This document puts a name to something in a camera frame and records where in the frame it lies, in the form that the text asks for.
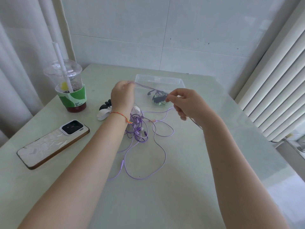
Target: brown phone edge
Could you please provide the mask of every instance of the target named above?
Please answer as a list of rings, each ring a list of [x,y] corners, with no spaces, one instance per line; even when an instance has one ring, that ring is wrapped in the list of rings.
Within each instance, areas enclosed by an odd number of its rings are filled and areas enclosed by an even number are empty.
[[[21,157],[19,157],[18,155],[18,151],[17,151],[17,156],[20,158],[20,160],[23,162],[23,164],[25,164],[25,166],[30,169],[36,169],[39,166],[41,166],[43,163],[47,162],[48,160],[50,160],[52,157],[55,157],[57,154],[59,154],[61,151],[65,150],[66,148],[68,148],[70,145],[74,144],[75,142],[77,142],[79,139],[83,138],[84,136],[86,136],[88,133],[90,133],[90,129],[88,128],[88,131],[85,132],[84,134],[80,135],[78,138],[75,138],[73,141],[67,143],[65,146],[61,147],[59,150],[55,151],[54,153],[52,153],[50,156],[46,157],[45,159],[43,159],[42,161],[38,162],[36,165],[33,165],[31,167],[27,166],[24,161],[21,159]]]

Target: plastic cup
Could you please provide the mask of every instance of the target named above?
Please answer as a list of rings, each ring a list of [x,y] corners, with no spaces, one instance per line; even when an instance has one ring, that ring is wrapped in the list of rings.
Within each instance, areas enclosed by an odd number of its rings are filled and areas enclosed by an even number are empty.
[[[67,74],[62,72],[58,61],[52,62],[52,64],[43,71],[55,84],[55,91],[67,111],[80,112],[87,106],[85,85],[81,80],[82,68],[75,61],[69,59],[64,59],[64,63]],[[73,92],[69,91],[68,82],[71,83]]]

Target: forearm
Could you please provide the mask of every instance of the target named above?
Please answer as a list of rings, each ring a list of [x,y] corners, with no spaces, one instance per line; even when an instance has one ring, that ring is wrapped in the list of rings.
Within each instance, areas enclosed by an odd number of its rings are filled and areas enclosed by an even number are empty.
[[[288,228],[277,205],[213,111],[202,117],[219,207],[229,228]]]
[[[86,228],[126,126],[124,117],[111,114],[35,204],[20,228]]]

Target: white straw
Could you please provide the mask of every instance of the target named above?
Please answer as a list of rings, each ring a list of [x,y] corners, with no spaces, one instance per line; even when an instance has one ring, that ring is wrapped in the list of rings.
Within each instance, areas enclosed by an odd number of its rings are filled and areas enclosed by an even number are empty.
[[[73,88],[72,88],[70,79],[68,77],[67,69],[65,67],[65,63],[63,61],[63,56],[61,55],[61,52],[60,52],[60,49],[59,49],[59,45],[58,45],[57,42],[53,42],[53,46],[54,46],[54,50],[55,50],[58,62],[60,64],[60,69],[63,72],[63,76],[66,80],[67,85],[68,85],[69,92],[71,93],[71,92],[73,92]]]

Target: white curtain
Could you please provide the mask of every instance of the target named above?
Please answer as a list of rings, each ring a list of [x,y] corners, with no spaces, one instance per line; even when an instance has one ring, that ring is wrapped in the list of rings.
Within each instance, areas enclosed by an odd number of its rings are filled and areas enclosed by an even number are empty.
[[[52,41],[75,60],[61,0],[0,0],[0,146],[56,95]]]

